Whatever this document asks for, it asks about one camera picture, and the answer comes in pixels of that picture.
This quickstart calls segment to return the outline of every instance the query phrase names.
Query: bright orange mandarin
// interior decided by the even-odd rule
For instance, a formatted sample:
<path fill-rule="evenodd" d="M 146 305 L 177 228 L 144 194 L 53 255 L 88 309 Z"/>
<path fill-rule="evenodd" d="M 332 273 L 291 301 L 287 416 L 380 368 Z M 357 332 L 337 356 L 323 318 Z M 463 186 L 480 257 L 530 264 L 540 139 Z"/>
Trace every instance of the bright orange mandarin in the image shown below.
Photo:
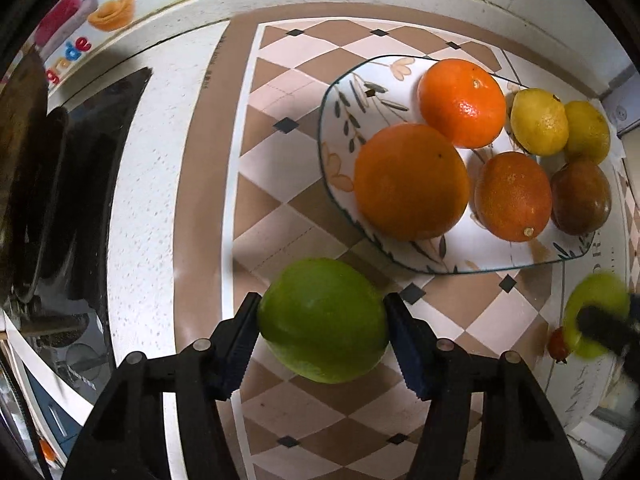
<path fill-rule="evenodd" d="M 402 241 L 443 235 L 460 220 L 470 192 L 449 140 L 410 123 L 380 130 L 361 148 L 353 187 L 365 218 Z"/>
<path fill-rule="evenodd" d="M 491 158 L 480 171 L 476 212 L 494 235 L 510 242 L 538 236 L 551 216 L 551 184 L 535 160 L 518 152 Z"/>
<path fill-rule="evenodd" d="M 420 113 L 459 148 L 482 148 L 504 126 L 507 105 L 489 73 L 463 59 L 432 65 L 418 85 Z"/>

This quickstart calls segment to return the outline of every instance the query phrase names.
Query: orange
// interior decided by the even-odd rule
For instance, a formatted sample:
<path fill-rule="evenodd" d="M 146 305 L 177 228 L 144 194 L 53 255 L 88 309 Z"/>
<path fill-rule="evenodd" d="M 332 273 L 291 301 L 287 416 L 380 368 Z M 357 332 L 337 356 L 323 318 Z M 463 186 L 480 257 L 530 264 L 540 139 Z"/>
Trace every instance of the orange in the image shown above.
<path fill-rule="evenodd" d="M 535 160 L 518 152 L 491 158 L 476 182 L 476 213 L 494 235 L 510 242 L 538 236 L 551 216 L 551 185 Z"/>
<path fill-rule="evenodd" d="M 420 113 L 459 148 L 482 148 L 504 126 L 507 105 L 489 73 L 463 59 L 432 65 L 418 85 Z"/>
<path fill-rule="evenodd" d="M 411 123 L 380 130 L 360 149 L 353 188 L 364 217 L 402 241 L 443 235 L 460 220 L 470 192 L 449 140 Z"/>

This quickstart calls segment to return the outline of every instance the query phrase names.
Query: diamond pattern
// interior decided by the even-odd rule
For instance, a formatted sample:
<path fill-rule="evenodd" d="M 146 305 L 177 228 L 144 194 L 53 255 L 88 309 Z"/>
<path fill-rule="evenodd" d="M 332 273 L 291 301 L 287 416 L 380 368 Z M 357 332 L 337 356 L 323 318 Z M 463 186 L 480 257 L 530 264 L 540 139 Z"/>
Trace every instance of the diamond pattern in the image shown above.
<path fill-rule="evenodd" d="M 382 293 L 401 292 L 411 313 L 439 336 L 492 357 L 514 348 L 533 366 L 548 329 L 538 312 L 550 303 L 551 266 L 435 277 L 403 269 L 337 211 L 318 171 L 322 94 L 353 66 L 381 54 L 424 53 L 471 59 L 497 72 L 503 54 L 458 35 L 376 20 L 314 19 L 264 30 L 242 137 L 234 305 L 249 290 L 263 293 L 297 259 L 340 258 Z M 640 214 L 631 212 L 637 231 Z M 637 244 L 636 232 L 632 257 L 640 274 Z M 262 338 L 240 394 L 257 480 L 403 480 L 429 409 L 405 387 L 390 349 L 369 374 L 320 384 L 285 368 Z M 461 478 L 473 478 L 481 410 L 480 396 L 472 404 Z"/>

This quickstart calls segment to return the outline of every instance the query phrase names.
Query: floral plate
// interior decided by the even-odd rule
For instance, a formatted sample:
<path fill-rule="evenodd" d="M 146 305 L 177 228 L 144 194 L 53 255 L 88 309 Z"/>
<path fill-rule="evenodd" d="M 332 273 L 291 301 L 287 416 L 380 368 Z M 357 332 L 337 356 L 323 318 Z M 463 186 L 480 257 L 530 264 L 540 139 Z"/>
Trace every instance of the floral plate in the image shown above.
<path fill-rule="evenodd" d="M 376 57 L 329 86 L 322 99 L 318 146 L 324 184 L 335 204 L 386 256 L 417 272 L 457 274 L 506 270 L 584 256 L 593 234 L 569 236 L 549 221 L 534 240 L 507 242 L 486 230 L 476 218 L 471 203 L 460 221 L 444 236 L 416 242 L 400 242 L 385 236 L 360 214 L 353 193 L 353 170 L 360 147 L 390 124 L 424 122 L 417 104 L 417 85 L 434 63 L 436 60 L 428 58 Z M 493 78 L 508 102 L 514 93 L 524 88 L 500 76 Z M 458 153 L 474 182 L 489 158 L 509 151 L 522 152 L 522 149 L 503 129 L 489 146 L 459 149 Z M 548 166 L 548 159 L 543 166 Z M 610 168 L 603 167 L 603 170 L 609 175 Z"/>

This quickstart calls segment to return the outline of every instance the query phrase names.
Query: black diamond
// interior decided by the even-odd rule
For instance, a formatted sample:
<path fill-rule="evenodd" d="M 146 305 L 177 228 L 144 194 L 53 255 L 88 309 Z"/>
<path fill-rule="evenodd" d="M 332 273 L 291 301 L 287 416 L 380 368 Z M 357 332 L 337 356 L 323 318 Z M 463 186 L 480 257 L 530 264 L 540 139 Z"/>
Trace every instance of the black diamond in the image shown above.
<path fill-rule="evenodd" d="M 516 283 L 516 280 L 514 280 L 510 275 L 507 274 L 500 282 L 500 288 L 504 292 L 510 292 L 511 289 L 516 285 Z"/>
<path fill-rule="evenodd" d="M 279 438 L 277 440 L 277 443 L 281 444 L 284 447 L 296 447 L 298 444 L 300 444 L 295 438 L 289 435 Z"/>
<path fill-rule="evenodd" d="M 273 125 L 276 130 L 280 130 L 283 134 L 288 134 L 291 130 L 295 130 L 298 126 L 300 126 L 293 119 L 289 119 L 285 117 L 283 120 L 278 121 Z"/>
<path fill-rule="evenodd" d="M 424 291 L 414 283 L 409 283 L 409 285 L 400 291 L 400 297 L 410 305 L 414 304 L 423 296 Z"/>
<path fill-rule="evenodd" d="M 396 446 L 397 446 L 398 444 L 402 444 L 408 438 L 409 437 L 406 436 L 405 434 L 396 433 L 394 436 L 390 436 L 386 441 L 390 442 L 392 444 L 396 444 Z"/>

